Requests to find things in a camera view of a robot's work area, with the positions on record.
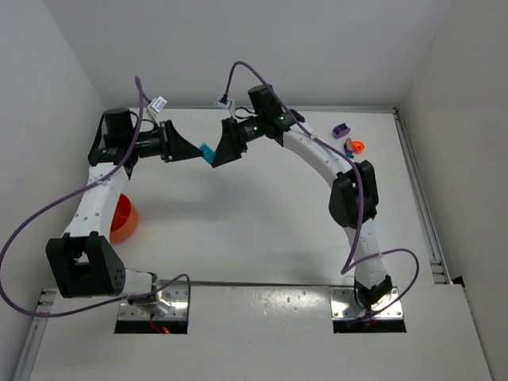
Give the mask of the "teal lego brick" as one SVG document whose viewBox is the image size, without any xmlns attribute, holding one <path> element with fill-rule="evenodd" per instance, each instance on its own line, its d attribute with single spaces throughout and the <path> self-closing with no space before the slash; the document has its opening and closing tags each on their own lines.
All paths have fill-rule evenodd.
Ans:
<svg viewBox="0 0 508 381">
<path fill-rule="evenodd" d="M 202 158 L 212 165 L 216 156 L 215 151 L 205 143 L 200 145 L 199 150 L 202 152 Z"/>
</svg>

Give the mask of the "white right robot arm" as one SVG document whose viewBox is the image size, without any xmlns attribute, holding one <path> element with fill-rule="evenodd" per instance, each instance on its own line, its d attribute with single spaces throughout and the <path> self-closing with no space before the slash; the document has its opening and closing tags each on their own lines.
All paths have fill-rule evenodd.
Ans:
<svg viewBox="0 0 508 381">
<path fill-rule="evenodd" d="M 342 269 L 354 271 L 357 302 L 366 310 L 391 291 L 391 277 L 381 259 L 375 231 L 379 195 L 373 165 L 357 163 L 321 140 L 296 110 L 289 109 L 270 86 L 248 91 L 253 114 L 241 121 L 233 114 L 221 122 L 221 139 L 212 167 L 238 160 L 247 144 L 266 137 L 309 164 L 329 185 L 329 214 L 343 228 L 350 253 Z"/>
</svg>

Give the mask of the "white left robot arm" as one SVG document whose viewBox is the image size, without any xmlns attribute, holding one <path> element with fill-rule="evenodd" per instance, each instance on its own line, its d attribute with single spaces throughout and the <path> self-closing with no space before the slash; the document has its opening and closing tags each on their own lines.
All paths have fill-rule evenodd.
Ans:
<svg viewBox="0 0 508 381">
<path fill-rule="evenodd" d="M 110 232 L 122 191 L 140 158 L 175 162 L 202 156 L 166 120 L 137 132 L 127 108 L 103 113 L 88 155 L 87 188 L 75 216 L 60 238 L 48 241 L 46 255 L 64 298 L 122 297 L 158 317 L 169 311 L 156 274 L 125 267 L 111 244 Z"/>
</svg>

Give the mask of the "orange divided round container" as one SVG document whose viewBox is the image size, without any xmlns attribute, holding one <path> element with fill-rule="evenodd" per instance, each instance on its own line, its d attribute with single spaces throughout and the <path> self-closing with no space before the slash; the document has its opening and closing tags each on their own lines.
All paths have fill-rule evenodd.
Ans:
<svg viewBox="0 0 508 381">
<path fill-rule="evenodd" d="M 110 242 L 120 244 L 127 241 L 137 230 L 139 214 L 130 199 L 121 194 L 110 226 Z"/>
</svg>

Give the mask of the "orange small cup container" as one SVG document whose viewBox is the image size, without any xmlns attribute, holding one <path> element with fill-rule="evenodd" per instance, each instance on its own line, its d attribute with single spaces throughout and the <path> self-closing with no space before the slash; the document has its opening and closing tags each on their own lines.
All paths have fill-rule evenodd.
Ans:
<svg viewBox="0 0 508 381">
<path fill-rule="evenodd" d="M 353 149 L 354 153 L 360 154 L 364 151 L 365 145 L 362 141 L 353 140 L 352 141 L 352 149 Z"/>
</svg>

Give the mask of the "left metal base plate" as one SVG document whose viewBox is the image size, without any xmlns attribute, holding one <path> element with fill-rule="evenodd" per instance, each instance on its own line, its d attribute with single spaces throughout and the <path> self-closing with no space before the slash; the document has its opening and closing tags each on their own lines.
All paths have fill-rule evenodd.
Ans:
<svg viewBox="0 0 508 381">
<path fill-rule="evenodd" d="M 188 319 L 190 288 L 185 282 L 177 281 L 158 292 L 154 302 L 121 302 L 117 311 L 118 321 L 185 323 Z"/>
</svg>

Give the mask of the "aluminium frame rail right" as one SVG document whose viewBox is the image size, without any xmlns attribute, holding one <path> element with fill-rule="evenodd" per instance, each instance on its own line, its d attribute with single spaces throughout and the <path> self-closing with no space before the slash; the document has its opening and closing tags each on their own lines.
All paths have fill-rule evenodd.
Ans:
<svg viewBox="0 0 508 381">
<path fill-rule="evenodd" d="M 409 172 L 420 224 L 424 234 L 425 245 L 429 251 L 429 265 L 433 274 L 433 280 L 436 284 L 452 284 L 452 277 L 442 250 L 441 241 L 425 196 L 418 162 L 413 145 L 410 141 L 410 135 L 397 109 L 394 109 L 394 122 L 398 131 L 398 138 L 402 146 L 406 167 Z"/>
</svg>

